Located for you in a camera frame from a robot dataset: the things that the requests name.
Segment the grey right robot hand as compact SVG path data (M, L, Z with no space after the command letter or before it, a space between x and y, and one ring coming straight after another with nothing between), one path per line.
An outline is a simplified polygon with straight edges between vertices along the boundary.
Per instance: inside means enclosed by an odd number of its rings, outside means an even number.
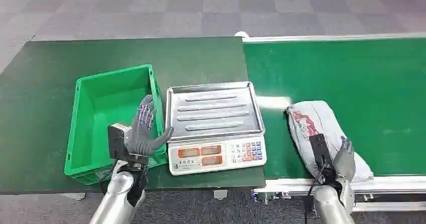
M333 166L339 177L352 181L356 172L354 147L348 138L341 136L341 147L333 159Z

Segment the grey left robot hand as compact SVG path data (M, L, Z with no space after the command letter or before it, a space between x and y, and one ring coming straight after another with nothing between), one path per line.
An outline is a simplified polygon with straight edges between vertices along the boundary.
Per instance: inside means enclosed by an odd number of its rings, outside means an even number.
M149 94L140 102L135 118L132 120L131 140L127 146L129 153L149 157L172 137L174 127L168 127L161 136L151 139L155 112L153 97Z

